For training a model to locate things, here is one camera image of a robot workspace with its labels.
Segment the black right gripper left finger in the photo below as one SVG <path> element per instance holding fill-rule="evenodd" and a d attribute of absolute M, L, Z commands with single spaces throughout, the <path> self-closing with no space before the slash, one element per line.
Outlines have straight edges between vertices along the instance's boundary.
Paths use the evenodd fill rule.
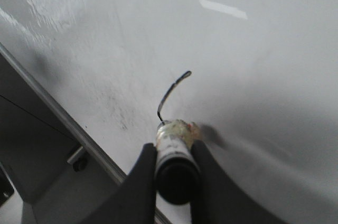
<path fill-rule="evenodd" d="M 82 223 L 154 223 L 156 158 L 154 144 L 144 144 L 137 162 L 117 191 Z"/>

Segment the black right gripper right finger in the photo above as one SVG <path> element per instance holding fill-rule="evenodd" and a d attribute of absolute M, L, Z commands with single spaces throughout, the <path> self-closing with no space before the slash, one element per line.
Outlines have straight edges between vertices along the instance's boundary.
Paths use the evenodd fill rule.
<path fill-rule="evenodd" d="M 232 181 L 204 142 L 195 141 L 191 153 L 201 172 L 191 201 L 192 223 L 284 223 Z"/>

